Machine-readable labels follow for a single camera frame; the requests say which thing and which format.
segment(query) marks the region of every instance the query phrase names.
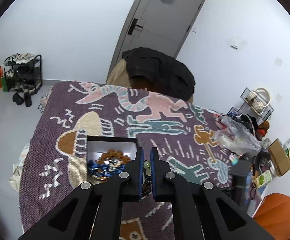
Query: door handle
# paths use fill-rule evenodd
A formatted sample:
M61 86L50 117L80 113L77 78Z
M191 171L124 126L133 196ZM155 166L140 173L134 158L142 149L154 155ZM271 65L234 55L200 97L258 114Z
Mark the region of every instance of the door handle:
M142 26L136 24L137 21L138 21L138 19L136 19L136 18L133 19L131 27L129 28L127 35L132 35L135 27L139 27L141 29L143 28Z

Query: floor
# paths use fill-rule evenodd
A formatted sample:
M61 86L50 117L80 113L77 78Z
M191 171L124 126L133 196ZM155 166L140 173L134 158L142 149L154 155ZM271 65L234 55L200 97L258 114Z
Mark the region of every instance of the floor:
M4 240L17 240L22 235L18 193L8 180L12 176L13 164L26 143L29 143L41 117L37 109L42 95L49 86L42 86L32 96L32 106L20 106L12 101L13 93L0 91L0 232Z

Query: black slipper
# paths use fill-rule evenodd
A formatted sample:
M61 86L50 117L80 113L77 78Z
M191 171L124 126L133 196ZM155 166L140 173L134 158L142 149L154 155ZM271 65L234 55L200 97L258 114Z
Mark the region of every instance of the black slipper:
M22 103L24 103L24 99L18 95L18 93L16 92L14 95L13 95L13 102L16 102L17 105L21 105Z
M32 105L32 97L30 95L30 93L24 93L24 100L25 100L25 105L27 107L30 107Z

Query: white bag handle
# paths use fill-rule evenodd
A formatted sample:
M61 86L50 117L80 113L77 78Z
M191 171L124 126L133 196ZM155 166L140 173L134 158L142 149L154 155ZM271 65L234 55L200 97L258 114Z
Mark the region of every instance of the white bag handle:
M264 106L264 108L268 107L269 104L270 104L270 102L271 102L271 95L270 95L269 91L268 91L266 88L257 88L257 89L254 89L252 92L256 92L256 91L258 91L258 90L263 90L263 91L265 91L265 92L268 94L269 101L268 101L268 103Z

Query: orange chair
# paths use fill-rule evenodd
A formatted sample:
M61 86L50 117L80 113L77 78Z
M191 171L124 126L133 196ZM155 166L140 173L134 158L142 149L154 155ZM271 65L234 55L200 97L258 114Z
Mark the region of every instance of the orange chair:
M290 197L273 193L268 195L254 216L254 220L275 240L290 238Z

